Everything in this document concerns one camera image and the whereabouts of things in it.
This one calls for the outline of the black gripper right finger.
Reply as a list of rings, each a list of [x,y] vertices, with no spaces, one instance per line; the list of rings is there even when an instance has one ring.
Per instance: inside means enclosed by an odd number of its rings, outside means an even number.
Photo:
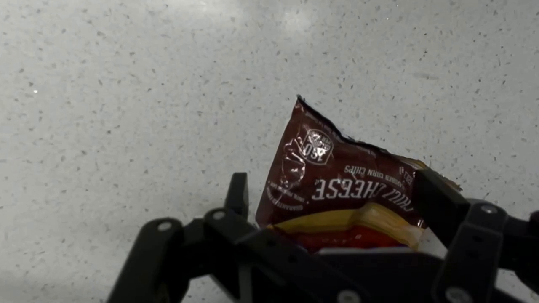
[[[433,282],[436,303],[519,303],[495,286],[500,269],[539,292],[537,210],[517,218],[487,200],[468,200],[434,170],[416,173],[413,202],[446,247]]]

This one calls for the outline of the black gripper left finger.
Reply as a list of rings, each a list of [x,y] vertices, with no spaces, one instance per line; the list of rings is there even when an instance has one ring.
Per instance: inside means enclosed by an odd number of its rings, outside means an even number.
[[[148,220],[106,303],[185,303],[190,282],[210,277],[232,303],[315,303],[308,255],[248,222],[248,175],[234,173],[221,208],[184,225]]]

